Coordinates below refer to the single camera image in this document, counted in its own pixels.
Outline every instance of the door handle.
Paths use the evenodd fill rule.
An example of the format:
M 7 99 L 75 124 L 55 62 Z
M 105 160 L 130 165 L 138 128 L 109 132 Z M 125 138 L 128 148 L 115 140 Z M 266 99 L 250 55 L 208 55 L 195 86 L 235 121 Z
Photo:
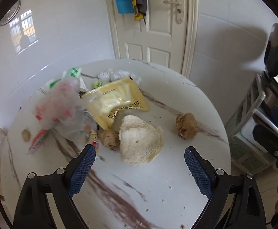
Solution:
M 176 1 L 168 1 L 168 0 L 165 0 L 163 1 L 164 4 L 175 4 L 175 5 L 181 5 L 181 2 L 176 2 Z
M 177 5 L 176 7 L 176 21 L 177 24 L 181 24 L 184 22 L 184 0 L 176 0 L 176 1 L 163 1 L 164 4 L 173 4 Z

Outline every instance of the bread piece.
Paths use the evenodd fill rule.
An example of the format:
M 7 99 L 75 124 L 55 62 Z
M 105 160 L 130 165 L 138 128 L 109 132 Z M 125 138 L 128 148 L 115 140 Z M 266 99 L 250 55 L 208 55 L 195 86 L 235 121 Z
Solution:
M 121 161 L 131 166 L 151 162 L 163 148 L 161 127 L 154 128 L 133 115 L 123 118 L 119 139 Z

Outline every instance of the screw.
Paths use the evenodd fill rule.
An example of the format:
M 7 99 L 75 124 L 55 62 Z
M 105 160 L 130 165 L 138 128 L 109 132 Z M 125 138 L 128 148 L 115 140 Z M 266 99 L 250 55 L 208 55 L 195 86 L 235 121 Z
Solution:
M 28 174 L 28 176 L 27 176 L 28 178 L 30 178 L 30 179 L 32 179 L 32 178 L 34 178 L 35 177 L 35 173 L 30 173 L 30 174 Z
M 254 176 L 251 174 L 251 173 L 247 173 L 246 176 L 249 178 L 249 179 L 253 179 Z
M 216 173 L 217 173 L 218 175 L 220 175 L 220 176 L 222 176 L 222 175 L 225 174 L 225 172 L 224 172 L 222 169 L 217 169 L 217 170 L 216 170 Z
M 56 173 L 61 175 L 65 172 L 65 169 L 64 168 L 59 168 L 58 170 L 56 170 Z

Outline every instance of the door frame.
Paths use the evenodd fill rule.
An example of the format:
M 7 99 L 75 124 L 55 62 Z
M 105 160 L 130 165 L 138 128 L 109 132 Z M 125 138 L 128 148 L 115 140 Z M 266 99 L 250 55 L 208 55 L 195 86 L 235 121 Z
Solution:
M 119 44 L 118 44 L 116 18 L 114 15 L 114 2 L 115 2 L 114 0 L 106 0 L 114 55 L 116 59 L 119 59 L 121 56 L 120 56 Z M 184 59 L 183 59 L 182 69 L 181 69 L 181 74 L 184 75 L 186 78 L 190 77 L 190 71 L 191 71 L 193 55 L 194 55 L 197 23 L 198 23 L 198 4 L 199 4 L 199 0 L 188 0 L 186 41 L 185 41 L 185 48 L 184 48 Z

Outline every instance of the blue textured gripper pad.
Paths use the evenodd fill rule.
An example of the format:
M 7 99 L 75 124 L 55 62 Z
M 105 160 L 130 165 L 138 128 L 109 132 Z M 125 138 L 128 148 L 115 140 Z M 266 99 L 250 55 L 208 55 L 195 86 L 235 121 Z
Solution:
M 187 148 L 184 151 L 184 161 L 186 162 L 192 176 L 194 177 L 200 192 L 210 199 L 213 195 L 213 191 L 211 189 L 211 179 L 190 148 Z
M 71 198 L 73 195 L 79 193 L 95 159 L 96 150 L 91 146 L 71 177 L 70 189 L 68 190 L 68 194 Z

